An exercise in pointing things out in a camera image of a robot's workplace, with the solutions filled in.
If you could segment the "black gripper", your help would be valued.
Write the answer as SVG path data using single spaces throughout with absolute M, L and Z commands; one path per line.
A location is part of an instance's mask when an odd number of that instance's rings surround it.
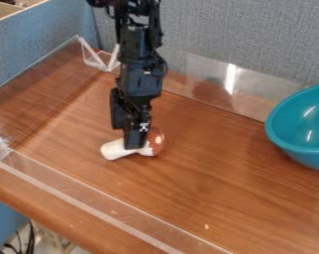
M 160 59 L 149 64 L 123 64 L 116 88 L 109 95 L 111 125 L 121 129 L 127 118 L 135 118 L 151 112 L 151 100 L 161 95 L 163 78 L 168 64 Z M 128 121 L 124 128 L 124 148 L 144 147 L 149 132 L 149 122 Z

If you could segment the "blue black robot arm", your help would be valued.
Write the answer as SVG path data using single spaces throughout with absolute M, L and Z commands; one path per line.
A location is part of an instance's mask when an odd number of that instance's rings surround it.
M 85 0 L 115 20 L 120 75 L 109 93 L 111 125 L 124 133 L 124 148 L 143 148 L 152 124 L 151 100 L 161 95 L 168 63 L 163 46 L 161 0 Z

